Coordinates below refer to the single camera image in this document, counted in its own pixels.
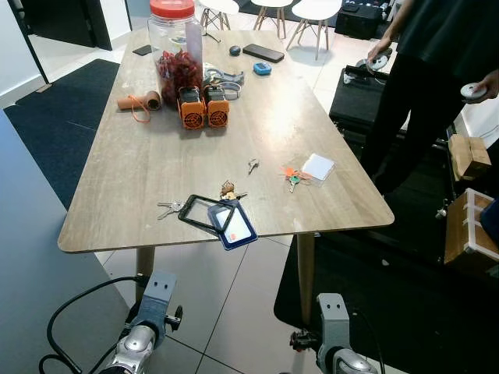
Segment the white card in clear sleeve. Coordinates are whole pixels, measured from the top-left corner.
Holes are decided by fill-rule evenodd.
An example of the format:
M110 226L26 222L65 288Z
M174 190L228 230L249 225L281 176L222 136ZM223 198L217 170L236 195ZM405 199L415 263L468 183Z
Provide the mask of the white card in clear sleeve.
M329 175L334 170L336 163L332 159L321 156L317 153L311 153L303 162L299 169L303 177L307 177L310 181L324 184L329 178Z

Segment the black door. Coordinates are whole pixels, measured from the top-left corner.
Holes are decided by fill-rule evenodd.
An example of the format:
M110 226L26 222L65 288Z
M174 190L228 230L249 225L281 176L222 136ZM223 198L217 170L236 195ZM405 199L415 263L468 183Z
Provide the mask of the black door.
M101 0L19 0L30 34L83 47L113 49Z

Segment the clear jar with red lid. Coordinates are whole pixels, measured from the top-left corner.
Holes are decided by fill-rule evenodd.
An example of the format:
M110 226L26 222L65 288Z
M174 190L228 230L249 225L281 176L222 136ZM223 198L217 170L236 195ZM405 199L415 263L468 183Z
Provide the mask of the clear jar with red lid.
M150 0L147 36L165 106L175 106L179 90L203 88L202 25L195 0Z

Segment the plain silver key bunch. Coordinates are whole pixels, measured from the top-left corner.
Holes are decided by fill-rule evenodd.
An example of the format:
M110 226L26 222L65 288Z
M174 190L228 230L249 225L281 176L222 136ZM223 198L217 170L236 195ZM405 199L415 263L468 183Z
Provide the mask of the plain silver key bunch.
M159 207L164 207L164 213L160 214L157 217L158 220L164 220L164 218L168 217L171 214L180 214L186 206L186 202L179 200L178 202L160 202L157 204Z

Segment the orange black device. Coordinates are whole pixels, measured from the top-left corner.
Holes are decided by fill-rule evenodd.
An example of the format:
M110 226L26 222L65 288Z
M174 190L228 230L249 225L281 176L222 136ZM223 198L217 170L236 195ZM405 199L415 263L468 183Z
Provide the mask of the orange black device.
M204 87L207 124L211 128L224 128L228 125L229 100L220 86Z
M197 86L183 86L178 90L177 104L179 118L185 129L203 128L206 105L202 90Z

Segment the white partition panel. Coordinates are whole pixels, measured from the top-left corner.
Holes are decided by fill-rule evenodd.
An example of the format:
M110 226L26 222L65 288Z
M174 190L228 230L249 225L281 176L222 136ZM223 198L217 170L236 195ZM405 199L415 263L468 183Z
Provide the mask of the white partition panel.
M65 207L0 111L0 374L82 373L114 359L127 304L93 254L57 245Z

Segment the grey round controller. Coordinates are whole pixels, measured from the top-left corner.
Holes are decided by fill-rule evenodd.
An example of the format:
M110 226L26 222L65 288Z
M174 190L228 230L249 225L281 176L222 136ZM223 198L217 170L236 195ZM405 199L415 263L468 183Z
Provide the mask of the grey round controller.
M463 102L474 102L481 97L485 97L487 95L488 88L487 86L480 85L478 83L471 83L464 85L459 93L462 96Z
M390 49L379 52L378 54L374 55L373 58L366 60L365 68L367 68L367 70L370 72L381 71L381 69L385 68L386 65L388 65L391 54L392 50Z

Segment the person in black clothes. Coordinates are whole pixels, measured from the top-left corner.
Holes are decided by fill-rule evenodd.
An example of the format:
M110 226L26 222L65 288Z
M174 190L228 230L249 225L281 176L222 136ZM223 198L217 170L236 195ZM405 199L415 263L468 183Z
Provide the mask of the person in black clothes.
M418 0L365 138L360 163L389 195L413 173L465 104L460 89L499 71L499 0Z

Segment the black floor mat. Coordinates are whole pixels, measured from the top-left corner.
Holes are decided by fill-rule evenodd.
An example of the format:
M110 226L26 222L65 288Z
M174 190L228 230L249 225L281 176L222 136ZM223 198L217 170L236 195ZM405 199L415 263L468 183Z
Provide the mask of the black floor mat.
M65 209L70 206L120 65L96 59L4 113Z

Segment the person's right hand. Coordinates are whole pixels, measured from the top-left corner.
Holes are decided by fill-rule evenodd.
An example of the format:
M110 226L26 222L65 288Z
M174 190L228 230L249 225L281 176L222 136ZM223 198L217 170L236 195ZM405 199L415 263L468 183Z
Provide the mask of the person's right hand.
M377 45L371 50L367 58L368 67L372 70L381 70L390 61L392 49L390 47L391 41L382 39L378 41Z

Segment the large black phone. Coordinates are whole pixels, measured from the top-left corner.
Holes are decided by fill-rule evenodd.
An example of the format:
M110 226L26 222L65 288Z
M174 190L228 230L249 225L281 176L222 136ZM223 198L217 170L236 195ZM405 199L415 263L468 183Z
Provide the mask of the large black phone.
M268 63L281 63L285 59L284 53L257 44L249 44L242 47L242 53L267 61Z

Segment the small wooden box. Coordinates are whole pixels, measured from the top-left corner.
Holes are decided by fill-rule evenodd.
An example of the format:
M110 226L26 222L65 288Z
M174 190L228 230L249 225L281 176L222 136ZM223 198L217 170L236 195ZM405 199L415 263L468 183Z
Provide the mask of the small wooden box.
M453 134L448 140L448 150L455 181L473 181L491 168L487 147L480 136Z

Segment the wooden table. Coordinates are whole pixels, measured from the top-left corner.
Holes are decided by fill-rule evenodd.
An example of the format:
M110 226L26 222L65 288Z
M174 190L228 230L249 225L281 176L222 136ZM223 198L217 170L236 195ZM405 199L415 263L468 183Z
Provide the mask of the wooden table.
M240 97L224 128L185 129L174 106L137 122L119 111L119 97L157 86L154 54L135 55L145 30L129 33L129 45L84 171L61 228L62 252L136 249L136 267L152 270L154 250L209 242L213 235L177 220L160 221L160 202L190 195L217 196L226 181L247 192L242 206L261 238L293 235L303 322L313 311L314 235L387 227L395 215L335 128L292 61L275 64L267 77L253 74L253 58L229 56L231 46L257 44L281 50L265 31L217 31L203 44L204 61L226 72L246 72ZM288 191L284 167L299 170L317 153L335 161L324 184L310 181ZM247 175L247 163L260 165Z

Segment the person's left hand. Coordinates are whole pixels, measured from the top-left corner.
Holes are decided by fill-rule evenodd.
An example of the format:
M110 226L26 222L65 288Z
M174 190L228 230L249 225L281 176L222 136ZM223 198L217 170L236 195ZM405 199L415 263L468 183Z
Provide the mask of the person's left hand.
M495 70L478 82L477 90L483 90L483 95L479 102L495 99L498 96L499 71Z

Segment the blue card holder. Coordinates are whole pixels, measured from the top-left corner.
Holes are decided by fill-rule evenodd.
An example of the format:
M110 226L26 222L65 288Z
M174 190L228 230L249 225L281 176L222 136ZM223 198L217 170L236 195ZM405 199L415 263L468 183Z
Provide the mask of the blue card holder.
M238 200L222 200L209 206L207 219L225 250L237 249L259 238Z

